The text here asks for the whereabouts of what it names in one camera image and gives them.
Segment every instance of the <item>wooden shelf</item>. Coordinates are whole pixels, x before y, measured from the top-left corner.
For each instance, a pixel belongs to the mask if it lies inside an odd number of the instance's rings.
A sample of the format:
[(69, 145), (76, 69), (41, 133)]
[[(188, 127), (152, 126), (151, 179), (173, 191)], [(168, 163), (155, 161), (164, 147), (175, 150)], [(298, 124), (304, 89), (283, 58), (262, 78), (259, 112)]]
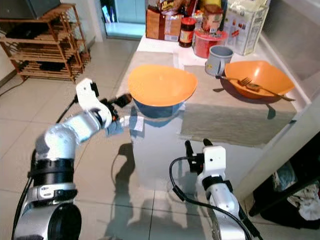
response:
[(28, 43), (28, 44), (51, 44), (58, 45), (60, 42), (65, 41), (68, 36), (79, 26), (78, 23), (70, 22), (70, 30), (65, 31), (63, 25), (55, 24), (52, 26), (53, 31), (56, 35), (57, 41), (49, 30), (39, 34), (34, 39), (23, 39), (23, 38), (7, 38), (1, 37), (0, 42), (3, 43)]
[[(0, 45), (23, 80), (38, 77), (69, 79), (75, 83), (75, 77), (83, 72), (91, 56), (75, 6), (62, 3), (39, 19), (0, 19), (3, 23), (12, 23), (17, 32), (25, 27), (17, 26), (19, 24), (30, 23), (32, 26), (28, 28), (32, 29), (39, 27), (37, 23), (47, 24), (47, 30), (46, 26), (38, 28), (45, 31), (33, 39), (0, 38)], [(48, 62), (49, 66), (50, 63), (61, 63), (63, 67), (59, 71), (45, 70), (41, 69), (41, 62)]]
[(60, 71), (50, 71), (40, 69), (41, 63), (36, 61), (30, 61), (24, 66), (19, 75), (22, 76), (36, 76), (36, 77), (45, 77), (45, 78), (56, 78), (56, 79), (72, 79), (79, 73), (81, 73), (81, 67), (76, 63), (72, 62), (70, 65), (72, 74), (70, 75), (67, 68), (63, 67)]
[(71, 47), (62, 47), (63, 58), (57, 46), (38, 44), (19, 44), (17, 52), (12, 54), (10, 60), (22, 61), (43, 61), (54, 63), (66, 63), (67, 60), (76, 54)]

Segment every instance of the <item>table mat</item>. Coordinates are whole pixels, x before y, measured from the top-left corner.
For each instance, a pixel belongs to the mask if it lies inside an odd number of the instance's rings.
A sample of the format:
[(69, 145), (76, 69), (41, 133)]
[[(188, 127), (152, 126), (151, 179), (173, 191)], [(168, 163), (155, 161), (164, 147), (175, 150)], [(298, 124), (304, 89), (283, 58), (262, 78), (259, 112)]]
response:
[(216, 79), (203, 66), (184, 66), (197, 76), (198, 85), (186, 101), (181, 135), (195, 141), (260, 147), (267, 144), (295, 116), (285, 100), (240, 95), (227, 81)]

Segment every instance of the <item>fork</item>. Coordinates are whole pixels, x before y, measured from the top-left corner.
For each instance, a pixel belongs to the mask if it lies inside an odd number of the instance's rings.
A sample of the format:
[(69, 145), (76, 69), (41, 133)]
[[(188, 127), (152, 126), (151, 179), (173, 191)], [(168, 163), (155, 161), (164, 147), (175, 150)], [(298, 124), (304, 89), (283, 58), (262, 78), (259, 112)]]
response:
[(268, 89), (266, 89), (266, 88), (264, 88), (264, 87), (262, 87), (262, 86), (260, 86), (258, 84), (251, 83), (252, 80), (250, 78), (248, 78), (248, 77), (245, 77), (242, 80), (237, 79), (237, 78), (232, 78), (232, 77), (226, 77), (226, 76), (221, 76), (221, 78), (225, 79), (225, 80), (237, 80), (239, 85), (241, 85), (242, 87), (245, 86), (247, 89), (253, 90), (255, 92), (258, 92), (260, 89), (263, 89), (263, 90), (265, 90), (265, 91), (267, 91), (267, 92), (269, 92), (269, 93), (271, 93), (271, 94), (273, 94), (275, 96), (278, 96), (278, 97), (280, 97), (280, 98), (282, 98), (282, 99), (284, 99), (286, 101), (289, 101), (289, 102), (295, 101), (295, 99), (292, 99), (292, 98), (289, 98), (287, 96), (280, 95), (278, 93), (270, 91), (270, 90), (268, 90)]
[(226, 77), (226, 76), (219, 76), (219, 78), (225, 79), (225, 80), (237, 80), (237, 81), (238, 81), (238, 84), (239, 84), (240, 86), (242, 86), (242, 87), (251, 82), (251, 79), (248, 78), (248, 77), (245, 77), (245, 78), (242, 79), (242, 80), (240, 80), (240, 79), (238, 79), (238, 78)]
[(284, 96), (284, 95), (280, 95), (280, 94), (278, 94), (278, 93), (275, 93), (275, 92), (273, 92), (273, 91), (270, 91), (270, 90), (268, 90), (268, 89), (266, 89), (266, 88), (264, 88), (264, 87), (262, 87), (262, 86), (260, 86), (260, 85), (258, 85), (258, 84), (255, 84), (255, 83), (247, 83), (247, 84), (245, 85), (245, 87), (246, 87), (247, 89), (253, 90), (253, 91), (255, 91), (255, 92), (259, 92), (260, 89), (263, 89), (263, 90), (265, 90), (265, 91), (267, 91), (267, 92), (269, 92), (269, 93), (271, 93), (271, 94), (273, 94), (273, 95), (275, 95), (275, 96), (278, 96), (278, 97), (280, 97), (280, 98), (282, 98), (282, 99), (284, 99), (284, 100), (286, 100), (286, 101), (289, 101), (289, 102), (295, 101), (295, 99), (292, 99), (292, 98), (287, 97), (287, 96)]

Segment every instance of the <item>bottle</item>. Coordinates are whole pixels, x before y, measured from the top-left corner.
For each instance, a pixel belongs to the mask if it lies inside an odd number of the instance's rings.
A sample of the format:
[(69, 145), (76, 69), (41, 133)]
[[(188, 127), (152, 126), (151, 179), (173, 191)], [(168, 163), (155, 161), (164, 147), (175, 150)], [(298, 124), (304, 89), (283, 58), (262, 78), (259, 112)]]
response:
[(192, 45), (196, 20), (192, 17), (184, 17), (181, 20), (179, 46), (189, 48)]

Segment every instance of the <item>jar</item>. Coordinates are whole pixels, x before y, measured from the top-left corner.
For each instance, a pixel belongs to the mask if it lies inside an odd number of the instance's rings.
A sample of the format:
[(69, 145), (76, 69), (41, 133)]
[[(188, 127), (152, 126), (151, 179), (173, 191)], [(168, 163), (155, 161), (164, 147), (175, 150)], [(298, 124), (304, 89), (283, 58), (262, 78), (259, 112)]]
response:
[(216, 4), (204, 6), (202, 29), (210, 34), (215, 34), (220, 27), (224, 10)]
[(184, 17), (181, 20), (179, 46), (189, 48), (192, 45), (196, 20), (192, 17)]
[(228, 34), (225, 31), (217, 31), (216, 33), (216, 36), (213, 36), (201, 29), (196, 30), (194, 32), (194, 54), (200, 58), (207, 59), (212, 46), (224, 45), (225, 40), (228, 38)]

